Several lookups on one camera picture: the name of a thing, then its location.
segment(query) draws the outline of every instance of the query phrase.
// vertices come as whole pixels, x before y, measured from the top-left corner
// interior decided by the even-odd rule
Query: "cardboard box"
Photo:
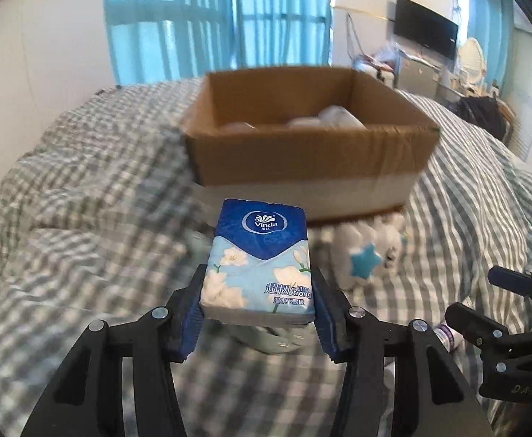
[[[368,129],[286,126],[330,105]],[[310,224],[400,209],[440,138],[424,112],[348,68],[215,72],[187,116],[186,146],[210,224],[228,197],[296,205]],[[232,122],[258,129],[221,129]]]

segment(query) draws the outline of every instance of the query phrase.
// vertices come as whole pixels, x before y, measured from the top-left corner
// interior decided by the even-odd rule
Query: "silver screw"
[[[153,311],[153,317],[155,319],[164,319],[167,315],[169,315],[169,311],[165,307],[157,307]]]
[[[416,319],[411,323],[411,326],[418,332],[425,332],[428,330],[428,324],[421,319]]]
[[[354,306],[348,310],[348,314],[351,317],[355,317],[356,319],[361,319],[365,317],[366,312],[365,309],[363,309],[362,307]]]
[[[89,328],[91,332],[99,332],[104,328],[104,322],[102,320],[93,320],[87,328]]]

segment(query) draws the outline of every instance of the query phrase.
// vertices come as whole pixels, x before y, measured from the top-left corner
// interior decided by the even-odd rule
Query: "bedsheet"
[[[91,320],[134,320],[191,277],[186,236],[202,226],[181,118],[199,88],[200,80],[183,80],[105,90],[63,113],[1,182],[0,428],[7,437],[20,434]],[[494,264],[532,271],[532,172],[480,128],[402,95],[438,122],[442,138],[407,203],[398,270],[355,290],[351,302],[381,320],[437,324],[448,305],[470,296],[511,332],[532,330],[532,303],[486,281]],[[309,232],[312,262],[332,277],[317,236]],[[476,391],[478,350],[462,344],[454,359]],[[344,370],[316,340],[265,355],[218,323],[207,323],[195,352],[172,369],[196,437],[328,435]],[[124,378],[131,436],[130,366]],[[481,402],[502,433],[509,406]]]

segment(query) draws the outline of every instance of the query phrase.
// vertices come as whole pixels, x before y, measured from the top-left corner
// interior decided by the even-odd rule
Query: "white stuffed animal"
[[[371,275],[394,270],[403,249],[403,227],[400,213],[375,217],[372,226],[364,221],[337,226],[329,240],[338,286],[349,291],[365,284]]]

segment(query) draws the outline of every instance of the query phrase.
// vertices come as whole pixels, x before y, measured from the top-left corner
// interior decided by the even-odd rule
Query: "bed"
[[[182,147],[181,115],[200,80],[100,92],[63,113],[0,185],[0,429],[19,436],[43,388],[93,319],[134,320],[166,302],[194,267],[186,237],[202,228]],[[442,139],[406,206],[398,270],[351,302],[381,320],[442,321],[469,296],[511,332],[532,330],[532,303],[490,286],[499,264],[532,271],[532,172],[500,142],[431,100],[402,94],[441,126]],[[328,245],[309,231],[328,277]],[[308,332],[296,352],[265,355],[206,324],[173,376],[191,436],[325,436],[343,367]],[[476,391],[478,350],[456,363]],[[135,435],[130,366],[127,435]],[[500,434],[509,405],[481,398]],[[389,427],[389,419],[382,429]]]

